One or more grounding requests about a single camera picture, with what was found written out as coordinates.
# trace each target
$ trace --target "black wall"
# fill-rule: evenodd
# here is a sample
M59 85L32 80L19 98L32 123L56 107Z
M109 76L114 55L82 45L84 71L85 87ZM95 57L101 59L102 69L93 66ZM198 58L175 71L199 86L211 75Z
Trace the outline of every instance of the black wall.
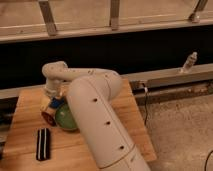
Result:
M180 67L193 51L198 64L213 62L213 26L0 44L0 89L44 83L51 61L123 74Z

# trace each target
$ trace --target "gray floor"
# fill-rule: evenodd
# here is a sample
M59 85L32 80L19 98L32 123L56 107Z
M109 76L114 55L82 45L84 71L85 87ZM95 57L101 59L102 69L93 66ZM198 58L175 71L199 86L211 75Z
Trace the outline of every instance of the gray floor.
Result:
M213 95L147 105L148 132L158 159L152 171L203 171L213 150ZM144 106L140 106L142 115ZM213 156L208 171L213 170Z

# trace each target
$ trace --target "green ball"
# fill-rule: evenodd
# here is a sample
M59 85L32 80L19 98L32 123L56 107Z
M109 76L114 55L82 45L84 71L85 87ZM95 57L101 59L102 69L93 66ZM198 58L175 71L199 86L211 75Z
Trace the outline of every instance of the green ball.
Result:
M62 104L56 110L55 122L59 127L67 131L74 131L78 129L67 103Z

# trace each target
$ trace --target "black object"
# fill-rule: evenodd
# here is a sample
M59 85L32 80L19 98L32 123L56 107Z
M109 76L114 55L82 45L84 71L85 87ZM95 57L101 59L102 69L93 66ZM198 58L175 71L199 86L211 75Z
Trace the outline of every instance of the black object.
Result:
M39 129L37 133L36 160L43 161L50 159L50 130Z

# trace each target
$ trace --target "metal bar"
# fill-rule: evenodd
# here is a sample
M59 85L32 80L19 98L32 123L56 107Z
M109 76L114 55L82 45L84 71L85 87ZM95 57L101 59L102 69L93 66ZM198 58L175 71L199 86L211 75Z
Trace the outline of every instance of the metal bar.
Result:
M119 28L119 9L120 9L120 0L111 0L110 26L112 30L118 30Z
M140 72L122 75L128 78L134 90L140 89L141 83L148 88L169 85L185 84L204 80L213 80L213 63L195 65L187 74L180 74L181 68L172 68L158 71Z
M173 21L173 22L160 22L160 23L145 23L145 24L133 24L133 25L123 25L119 26L119 29L112 31L109 27L99 27L99 28L87 28L87 29L76 29L76 30L64 30L57 31L56 36L48 36L45 32L30 33L30 34L14 34L0 36L1 43L13 43L13 42L26 42L26 41L36 41L36 40L50 40L50 39L60 39L60 38L71 38L71 37L82 37L82 36L94 36L94 35L106 35L106 34L117 34L117 33L127 33L127 32L138 32L145 30L159 30L159 29L169 29L169 28L180 28L180 27L194 27L194 26L204 26L212 25L213 19L202 19L196 25L188 20L183 21Z
M55 22L53 19L51 7L48 0L38 0L41 8L41 13L44 18L47 33L49 36L55 36L57 34Z
M201 12L204 10L208 0L199 0L194 12L190 16L190 20L194 23L200 22Z

